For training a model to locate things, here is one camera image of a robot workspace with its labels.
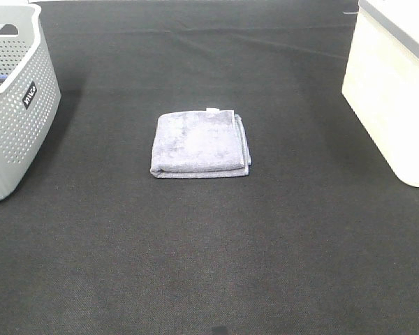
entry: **black fabric surface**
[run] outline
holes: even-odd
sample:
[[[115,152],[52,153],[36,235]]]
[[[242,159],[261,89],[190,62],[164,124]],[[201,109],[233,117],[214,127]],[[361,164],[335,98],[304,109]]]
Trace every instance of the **black fabric surface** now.
[[[354,1],[41,6],[63,97],[0,202],[0,335],[419,334],[419,189],[341,95]],[[157,118],[206,107],[250,176],[153,178]]]

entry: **white storage container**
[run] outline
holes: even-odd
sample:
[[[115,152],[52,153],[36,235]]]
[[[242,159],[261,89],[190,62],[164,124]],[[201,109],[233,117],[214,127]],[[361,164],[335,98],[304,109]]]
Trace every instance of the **white storage container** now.
[[[361,0],[343,94],[405,183],[419,187],[419,0]]]
[[[61,97],[39,22],[41,8],[0,6],[0,200],[27,171],[50,128]]]

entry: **brand logo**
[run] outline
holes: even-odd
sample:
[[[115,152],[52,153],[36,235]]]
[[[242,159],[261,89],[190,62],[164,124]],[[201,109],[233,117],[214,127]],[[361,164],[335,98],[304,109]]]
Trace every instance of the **brand logo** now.
[[[25,106],[26,109],[29,108],[29,106],[31,105],[31,102],[34,99],[34,96],[36,96],[37,93],[37,87],[36,84],[34,84],[34,82],[31,83],[31,85],[29,86],[28,91],[26,92],[26,94],[23,96],[23,105]]]

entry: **gray towel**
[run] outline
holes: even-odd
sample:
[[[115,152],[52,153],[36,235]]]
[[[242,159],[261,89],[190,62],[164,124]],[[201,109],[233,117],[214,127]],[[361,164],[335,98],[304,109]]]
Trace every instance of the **gray towel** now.
[[[246,176],[245,130],[232,110],[176,112],[159,117],[151,173],[157,178]]]

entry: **gray plastic basket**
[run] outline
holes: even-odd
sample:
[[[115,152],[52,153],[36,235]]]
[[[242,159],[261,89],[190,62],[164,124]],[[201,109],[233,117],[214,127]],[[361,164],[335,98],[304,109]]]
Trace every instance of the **gray plastic basket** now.
[[[0,23],[16,35],[0,35],[0,200],[19,184],[42,145],[61,94],[37,5],[2,5]]]

